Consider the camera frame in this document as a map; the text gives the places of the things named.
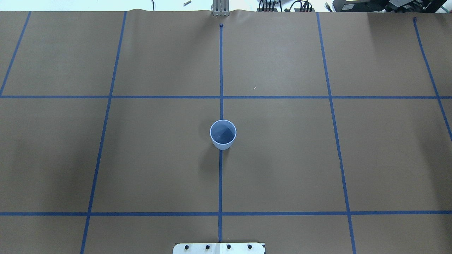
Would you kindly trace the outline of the aluminium frame post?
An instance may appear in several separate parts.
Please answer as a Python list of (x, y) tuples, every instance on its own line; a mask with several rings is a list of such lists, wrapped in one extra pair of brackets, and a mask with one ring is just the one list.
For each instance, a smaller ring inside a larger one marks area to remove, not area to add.
[(213, 0), (211, 6), (212, 15), (215, 17), (227, 17), (230, 15), (229, 0)]

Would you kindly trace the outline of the black monitor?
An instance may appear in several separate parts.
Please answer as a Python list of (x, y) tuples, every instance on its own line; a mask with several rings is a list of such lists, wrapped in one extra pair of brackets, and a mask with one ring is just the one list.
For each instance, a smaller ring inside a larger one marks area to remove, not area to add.
[(333, 0), (336, 12), (436, 13), (446, 0)]

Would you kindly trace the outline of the blue plastic cup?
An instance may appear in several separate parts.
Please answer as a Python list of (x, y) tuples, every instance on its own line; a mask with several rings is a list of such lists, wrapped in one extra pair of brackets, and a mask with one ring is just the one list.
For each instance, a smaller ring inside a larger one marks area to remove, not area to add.
[(231, 148), (237, 135), (236, 126), (228, 120), (218, 120), (210, 126), (210, 139), (220, 151)]

